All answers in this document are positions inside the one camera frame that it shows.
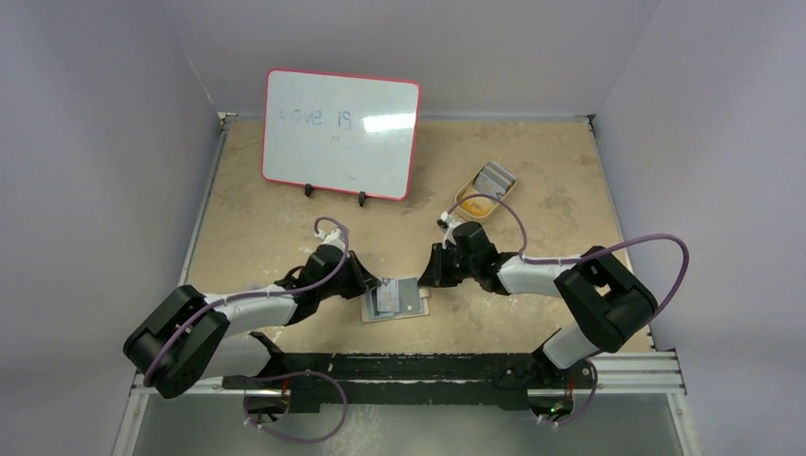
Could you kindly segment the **light patterned credit card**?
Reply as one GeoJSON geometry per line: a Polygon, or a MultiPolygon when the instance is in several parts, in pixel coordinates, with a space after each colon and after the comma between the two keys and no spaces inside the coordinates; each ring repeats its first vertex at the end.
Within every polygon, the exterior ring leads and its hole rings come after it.
{"type": "Polygon", "coordinates": [[[400,310],[399,283],[397,279],[384,278],[375,290],[375,308],[381,315],[397,314],[400,310]]]}

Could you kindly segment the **grey credit card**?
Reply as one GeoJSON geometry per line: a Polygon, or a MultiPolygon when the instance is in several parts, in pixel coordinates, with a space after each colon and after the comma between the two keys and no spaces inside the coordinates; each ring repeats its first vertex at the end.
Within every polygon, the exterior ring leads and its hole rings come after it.
{"type": "Polygon", "coordinates": [[[400,278],[398,284],[399,312],[403,315],[419,315],[425,312],[416,277],[400,278]]]}

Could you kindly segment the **beige card holder wallet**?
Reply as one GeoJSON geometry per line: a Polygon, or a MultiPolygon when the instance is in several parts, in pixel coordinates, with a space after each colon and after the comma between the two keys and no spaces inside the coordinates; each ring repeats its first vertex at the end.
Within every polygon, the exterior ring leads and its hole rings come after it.
{"type": "Polygon", "coordinates": [[[430,299],[430,290],[420,287],[416,277],[384,277],[361,297],[361,320],[370,323],[427,316],[430,299]]]}

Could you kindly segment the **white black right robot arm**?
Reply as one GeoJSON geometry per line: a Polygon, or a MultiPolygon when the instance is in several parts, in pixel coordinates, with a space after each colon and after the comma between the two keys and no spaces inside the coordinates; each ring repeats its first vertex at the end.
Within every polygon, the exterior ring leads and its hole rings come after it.
{"type": "Polygon", "coordinates": [[[656,297],[601,246],[580,256],[526,257],[501,252],[481,224],[459,223],[431,247],[418,279],[425,288],[474,280],[497,295],[561,298],[573,321],[535,351],[533,372],[543,385],[567,379],[571,366],[600,352],[617,352],[659,309],[656,297]]]}

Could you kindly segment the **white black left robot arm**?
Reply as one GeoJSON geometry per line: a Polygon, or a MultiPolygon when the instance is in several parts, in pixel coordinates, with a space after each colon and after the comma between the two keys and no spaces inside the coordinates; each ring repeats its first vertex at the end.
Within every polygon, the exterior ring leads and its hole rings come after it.
{"type": "Polygon", "coordinates": [[[145,386],[172,399],[205,376],[224,340],[297,324],[326,299],[359,297],[380,283],[355,252],[321,244],[304,264],[262,289],[203,294],[192,285],[177,287],[125,340],[123,354],[145,386]]]}

